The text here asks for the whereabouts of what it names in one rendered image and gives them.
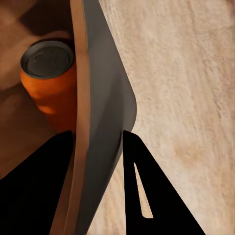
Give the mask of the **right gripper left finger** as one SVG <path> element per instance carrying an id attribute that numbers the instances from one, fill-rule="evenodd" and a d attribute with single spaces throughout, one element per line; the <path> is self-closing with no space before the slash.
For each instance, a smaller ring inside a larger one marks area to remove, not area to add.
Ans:
<path id="1" fill-rule="evenodd" d="M 73 148 L 57 134 L 0 180 L 0 235 L 49 235 Z"/>

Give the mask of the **can of soda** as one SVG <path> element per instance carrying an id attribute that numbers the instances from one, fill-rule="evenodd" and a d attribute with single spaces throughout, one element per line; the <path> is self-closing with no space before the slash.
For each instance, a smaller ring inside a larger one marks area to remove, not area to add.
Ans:
<path id="1" fill-rule="evenodd" d="M 76 134 L 77 74 L 75 53 L 62 42 L 29 47 L 20 59 L 21 80 L 47 123 L 57 133 Z"/>

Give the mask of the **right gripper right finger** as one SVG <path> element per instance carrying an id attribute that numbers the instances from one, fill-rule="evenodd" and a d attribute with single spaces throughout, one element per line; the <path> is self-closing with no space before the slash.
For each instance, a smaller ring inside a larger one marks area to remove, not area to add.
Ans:
<path id="1" fill-rule="evenodd" d="M 136 164 L 153 218 L 141 212 Z M 123 131 L 126 235 L 206 235 L 142 139 Z"/>

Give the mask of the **trash can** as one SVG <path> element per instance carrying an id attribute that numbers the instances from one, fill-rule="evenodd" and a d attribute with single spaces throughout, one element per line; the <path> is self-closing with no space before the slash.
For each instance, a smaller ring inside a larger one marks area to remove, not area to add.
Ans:
<path id="1" fill-rule="evenodd" d="M 137 102 L 99 0 L 0 0 L 0 180 L 55 135 L 21 80 L 31 46 L 75 53 L 73 152 L 49 235 L 86 235 L 123 153 Z"/>

